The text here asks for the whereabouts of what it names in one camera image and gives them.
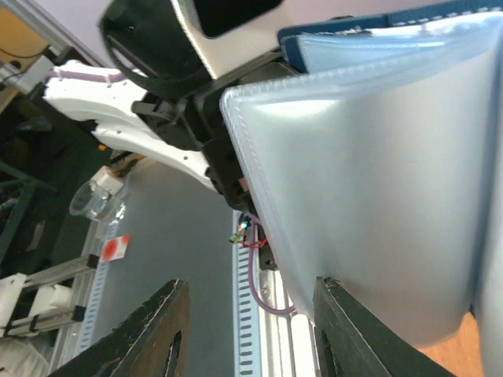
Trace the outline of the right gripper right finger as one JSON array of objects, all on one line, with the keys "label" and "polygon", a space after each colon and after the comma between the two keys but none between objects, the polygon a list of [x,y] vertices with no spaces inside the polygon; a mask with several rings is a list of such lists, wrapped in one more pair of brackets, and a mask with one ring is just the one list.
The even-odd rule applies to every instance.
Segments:
[{"label": "right gripper right finger", "polygon": [[318,277],[314,332],[322,376],[451,376],[377,319],[338,281]]}]

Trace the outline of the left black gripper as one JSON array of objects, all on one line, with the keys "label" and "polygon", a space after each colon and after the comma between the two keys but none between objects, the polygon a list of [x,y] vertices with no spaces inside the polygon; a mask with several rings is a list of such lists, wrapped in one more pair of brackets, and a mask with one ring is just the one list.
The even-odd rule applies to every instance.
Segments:
[{"label": "left black gripper", "polygon": [[254,207],[220,111],[220,98],[229,87],[297,74],[280,55],[264,54],[184,98],[185,127],[208,163],[204,174],[234,210],[247,211]]}]

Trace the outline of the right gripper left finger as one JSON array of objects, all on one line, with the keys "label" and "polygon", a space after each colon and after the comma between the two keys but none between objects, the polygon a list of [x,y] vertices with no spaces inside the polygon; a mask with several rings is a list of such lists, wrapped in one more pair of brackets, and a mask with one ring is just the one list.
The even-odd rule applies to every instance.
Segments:
[{"label": "right gripper left finger", "polygon": [[112,332],[52,376],[183,376],[188,353],[189,286],[170,280]]}]

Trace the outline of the blue card holder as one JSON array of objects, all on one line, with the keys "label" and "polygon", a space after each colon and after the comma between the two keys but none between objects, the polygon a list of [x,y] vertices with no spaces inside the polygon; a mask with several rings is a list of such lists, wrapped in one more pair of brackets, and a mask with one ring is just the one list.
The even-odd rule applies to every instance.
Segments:
[{"label": "blue card holder", "polygon": [[411,346],[472,312],[502,373],[502,4],[280,30],[296,75],[220,106],[298,313],[328,277]]}]

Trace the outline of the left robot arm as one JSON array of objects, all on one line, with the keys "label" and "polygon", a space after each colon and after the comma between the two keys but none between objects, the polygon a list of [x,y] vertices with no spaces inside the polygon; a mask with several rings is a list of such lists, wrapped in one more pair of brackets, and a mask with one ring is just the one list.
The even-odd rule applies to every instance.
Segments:
[{"label": "left robot arm", "polygon": [[295,74],[272,50],[213,79],[169,1],[114,1],[98,24],[114,68],[69,60],[48,75],[44,100],[110,148],[176,168],[255,209],[220,110],[233,86]]}]

